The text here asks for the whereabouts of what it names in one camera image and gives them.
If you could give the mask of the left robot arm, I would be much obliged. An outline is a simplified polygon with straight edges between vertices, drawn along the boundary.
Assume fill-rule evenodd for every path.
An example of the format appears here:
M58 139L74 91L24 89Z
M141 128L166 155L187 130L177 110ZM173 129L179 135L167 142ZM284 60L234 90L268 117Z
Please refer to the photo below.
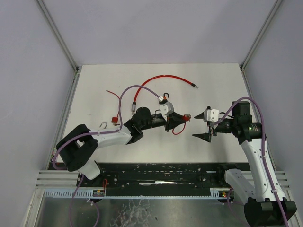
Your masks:
M53 167L60 169L56 164L58 156L69 172L77 171L87 179L93 180L101 174L101 170L92 159L92 155L100 148L113 145L127 145L136 143L143 137L143 130L163 126L170 131L177 126L188 122L191 115L180 115L174 110L164 107L160 113L151 114L147 107L140 107L130 120L117 129L89 129L80 124L65 136L57 145L53 157Z

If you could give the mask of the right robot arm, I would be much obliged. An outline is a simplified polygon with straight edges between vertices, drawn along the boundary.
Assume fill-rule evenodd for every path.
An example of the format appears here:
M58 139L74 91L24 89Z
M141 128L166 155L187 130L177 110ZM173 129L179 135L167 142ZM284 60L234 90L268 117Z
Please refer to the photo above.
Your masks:
M237 138L248 160L253 183L248 182L237 168L225 170L224 179L241 199L248 225L288 226L297 207L294 201L287 199L277 180L268 152L264 122L253 122L251 104L260 108L252 98L239 98L222 117L217 109L207 107L195 118L207 123L208 132L194 136L207 142L219 133L231 133Z

